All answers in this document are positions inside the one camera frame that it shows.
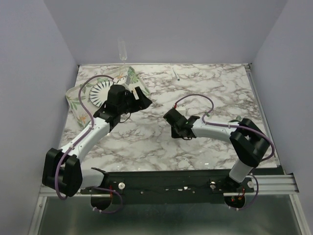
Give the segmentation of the white pen with dark tip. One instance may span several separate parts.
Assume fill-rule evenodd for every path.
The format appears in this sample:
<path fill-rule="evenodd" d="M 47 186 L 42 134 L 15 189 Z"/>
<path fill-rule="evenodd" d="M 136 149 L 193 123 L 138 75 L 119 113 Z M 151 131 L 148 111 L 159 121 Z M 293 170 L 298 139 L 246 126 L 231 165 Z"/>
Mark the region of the white pen with dark tip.
<path fill-rule="evenodd" d="M 172 71 L 173 71 L 173 74 L 174 74 L 175 78 L 177 79 L 177 81 L 180 81 L 180 77 L 179 77 L 179 75 L 177 74 L 177 72 L 175 71 L 174 68 L 172 68 Z"/>

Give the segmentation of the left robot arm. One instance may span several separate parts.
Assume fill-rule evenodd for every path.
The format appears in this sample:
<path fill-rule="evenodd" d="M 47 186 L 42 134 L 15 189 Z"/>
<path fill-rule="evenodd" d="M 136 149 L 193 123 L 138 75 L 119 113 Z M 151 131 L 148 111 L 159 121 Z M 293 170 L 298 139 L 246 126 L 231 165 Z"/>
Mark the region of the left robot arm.
<path fill-rule="evenodd" d="M 65 146 L 47 152 L 42 184 L 56 190 L 61 199 L 74 196 L 82 188 L 92 187 L 97 193 L 104 193 L 109 186 L 105 172 L 94 167 L 82 170 L 83 159 L 113 130 L 123 114 L 145 110 L 151 104 L 140 87 L 128 91 L 122 85 L 112 85 L 107 100 L 94 113 L 90 124 Z"/>

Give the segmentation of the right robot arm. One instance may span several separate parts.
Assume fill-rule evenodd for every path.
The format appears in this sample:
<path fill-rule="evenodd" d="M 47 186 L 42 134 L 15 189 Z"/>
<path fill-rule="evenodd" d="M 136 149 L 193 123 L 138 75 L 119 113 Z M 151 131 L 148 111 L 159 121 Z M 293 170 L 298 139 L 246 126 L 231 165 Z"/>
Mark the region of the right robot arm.
<path fill-rule="evenodd" d="M 198 116 L 186 118 L 174 108 L 163 118 L 171 126 L 171 137 L 174 139 L 210 138 L 232 144 L 238 160 L 223 180 L 222 190 L 225 191 L 240 189 L 246 176 L 260 164 L 267 150 L 274 148 L 267 136 L 247 118 L 237 124 L 206 123 Z"/>

